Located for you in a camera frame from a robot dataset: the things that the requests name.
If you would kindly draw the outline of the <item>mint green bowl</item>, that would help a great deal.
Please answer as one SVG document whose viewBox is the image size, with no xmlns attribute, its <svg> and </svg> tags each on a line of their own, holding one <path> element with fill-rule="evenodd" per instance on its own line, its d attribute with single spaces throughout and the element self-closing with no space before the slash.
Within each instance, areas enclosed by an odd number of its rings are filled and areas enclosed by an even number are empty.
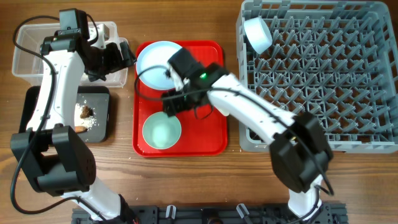
<svg viewBox="0 0 398 224">
<path fill-rule="evenodd" d="M 152 148 L 165 150 L 174 146 L 182 134 L 182 125 L 176 116 L 164 112 L 150 115 L 142 127 L 145 142 Z"/>
</svg>

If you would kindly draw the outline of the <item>light blue plate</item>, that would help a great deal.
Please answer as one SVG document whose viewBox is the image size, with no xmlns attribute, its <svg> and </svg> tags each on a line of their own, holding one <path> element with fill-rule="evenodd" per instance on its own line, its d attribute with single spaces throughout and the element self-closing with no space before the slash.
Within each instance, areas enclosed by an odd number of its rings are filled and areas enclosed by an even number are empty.
<svg viewBox="0 0 398 224">
<path fill-rule="evenodd" d="M 154 90 L 170 90 L 174 88 L 173 81 L 165 72 L 168 69 L 167 61 L 182 46 L 170 41 L 158 41 L 145 47 L 137 58 L 136 71 L 140 74 L 143 70 L 151 68 L 141 76 L 141 82 Z"/>
</svg>

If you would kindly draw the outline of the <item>brown food scrap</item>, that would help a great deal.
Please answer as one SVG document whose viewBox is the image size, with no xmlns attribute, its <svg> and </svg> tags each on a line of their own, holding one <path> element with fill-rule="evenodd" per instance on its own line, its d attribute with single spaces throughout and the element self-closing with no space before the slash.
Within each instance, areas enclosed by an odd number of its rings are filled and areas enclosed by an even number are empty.
<svg viewBox="0 0 398 224">
<path fill-rule="evenodd" d="M 92 114 L 93 114 L 93 110 L 85 105 L 81 109 L 80 118 L 81 119 L 89 118 Z"/>
</svg>

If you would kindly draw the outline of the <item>pile of white rice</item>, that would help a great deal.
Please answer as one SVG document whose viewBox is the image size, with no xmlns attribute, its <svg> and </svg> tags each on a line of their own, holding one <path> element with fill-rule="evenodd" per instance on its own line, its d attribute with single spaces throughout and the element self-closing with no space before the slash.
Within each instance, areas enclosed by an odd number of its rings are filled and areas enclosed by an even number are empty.
<svg viewBox="0 0 398 224">
<path fill-rule="evenodd" d="M 94 108 L 88 105 L 86 100 L 75 104 L 74 123 L 77 133 L 84 133 L 97 125 Z"/>
</svg>

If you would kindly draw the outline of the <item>light blue bowl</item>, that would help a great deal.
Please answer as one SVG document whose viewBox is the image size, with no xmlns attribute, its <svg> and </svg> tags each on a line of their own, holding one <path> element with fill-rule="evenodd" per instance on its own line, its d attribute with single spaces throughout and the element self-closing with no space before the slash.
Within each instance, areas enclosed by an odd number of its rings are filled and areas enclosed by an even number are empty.
<svg viewBox="0 0 398 224">
<path fill-rule="evenodd" d="M 249 43 L 257 54 L 264 53 L 272 45 L 271 32 L 261 17 L 245 21 L 243 27 Z"/>
</svg>

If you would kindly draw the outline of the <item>white plastic spoon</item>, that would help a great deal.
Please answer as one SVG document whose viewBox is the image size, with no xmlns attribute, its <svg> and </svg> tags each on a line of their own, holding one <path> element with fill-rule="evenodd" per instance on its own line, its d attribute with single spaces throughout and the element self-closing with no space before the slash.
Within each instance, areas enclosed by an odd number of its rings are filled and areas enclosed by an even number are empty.
<svg viewBox="0 0 398 224">
<path fill-rule="evenodd" d="M 218 106 L 214 105 L 214 107 L 215 107 L 223 116 L 229 116 L 229 115 L 230 115 L 229 110 L 227 110 L 226 108 L 224 108 L 224 107 L 222 107 L 222 106 L 220 106 L 220 105 L 218 105 Z"/>
</svg>

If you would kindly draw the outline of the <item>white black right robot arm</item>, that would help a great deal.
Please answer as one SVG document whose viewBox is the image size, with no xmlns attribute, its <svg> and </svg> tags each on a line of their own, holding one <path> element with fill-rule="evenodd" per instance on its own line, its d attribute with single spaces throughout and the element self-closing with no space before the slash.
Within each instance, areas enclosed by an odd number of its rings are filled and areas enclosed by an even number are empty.
<svg viewBox="0 0 398 224">
<path fill-rule="evenodd" d="M 320 192 L 334 194 L 326 176 L 333 153 L 315 115 L 295 114 L 276 107 L 243 86 L 223 66 L 204 66 L 186 48 L 171 55 L 165 65 L 141 70 L 135 81 L 155 69 L 173 81 L 173 90 L 158 98 L 137 90 L 138 96 L 161 102 L 167 116 L 206 104 L 225 116 L 234 116 L 267 144 L 272 169 L 289 189 L 287 207 L 297 221 L 315 218 L 322 205 Z"/>
</svg>

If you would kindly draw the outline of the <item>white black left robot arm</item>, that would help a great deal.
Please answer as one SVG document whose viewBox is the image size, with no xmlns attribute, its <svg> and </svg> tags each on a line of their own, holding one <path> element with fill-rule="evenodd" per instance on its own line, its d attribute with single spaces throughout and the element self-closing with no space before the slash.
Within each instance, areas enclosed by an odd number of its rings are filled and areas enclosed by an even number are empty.
<svg viewBox="0 0 398 224">
<path fill-rule="evenodd" d="M 31 187 L 57 199 L 75 202 L 100 223 L 138 223 L 125 199 L 108 189 L 96 175 L 93 153 L 75 131 L 75 105 L 83 75 L 91 81 L 136 62 L 127 42 L 105 44 L 90 35 L 93 18 L 79 9 L 60 11 L 60 28 L 46 37 L 37 53 L 44 74 L 34 112 L 10 147 L 16 173 L 24 173 Z"/>
</svg>

